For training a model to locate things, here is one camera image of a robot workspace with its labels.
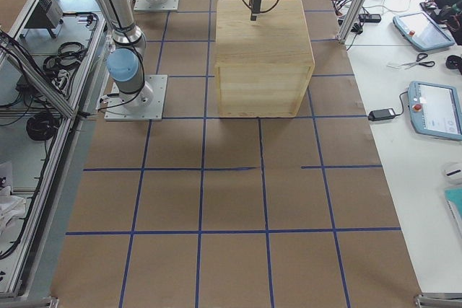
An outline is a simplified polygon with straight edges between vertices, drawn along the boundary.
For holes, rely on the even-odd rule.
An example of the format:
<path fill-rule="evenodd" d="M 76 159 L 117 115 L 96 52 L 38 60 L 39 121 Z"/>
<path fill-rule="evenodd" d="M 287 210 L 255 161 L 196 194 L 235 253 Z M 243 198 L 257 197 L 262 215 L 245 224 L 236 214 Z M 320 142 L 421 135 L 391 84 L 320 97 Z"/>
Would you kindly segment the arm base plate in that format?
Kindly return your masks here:
<path fill-rule="evenodd" d="M 147 74 L 144 88 L 134 100 L 122 105 L 134 97 L 127 94 L 109 99 L 104 118 L 106 121 L 162 120 L 166 89 L 167 75 Z"/>
<path fill-rule="evenodd" d="M 179 0 L 136 0 L 135 12 L 176 12 Z"/>

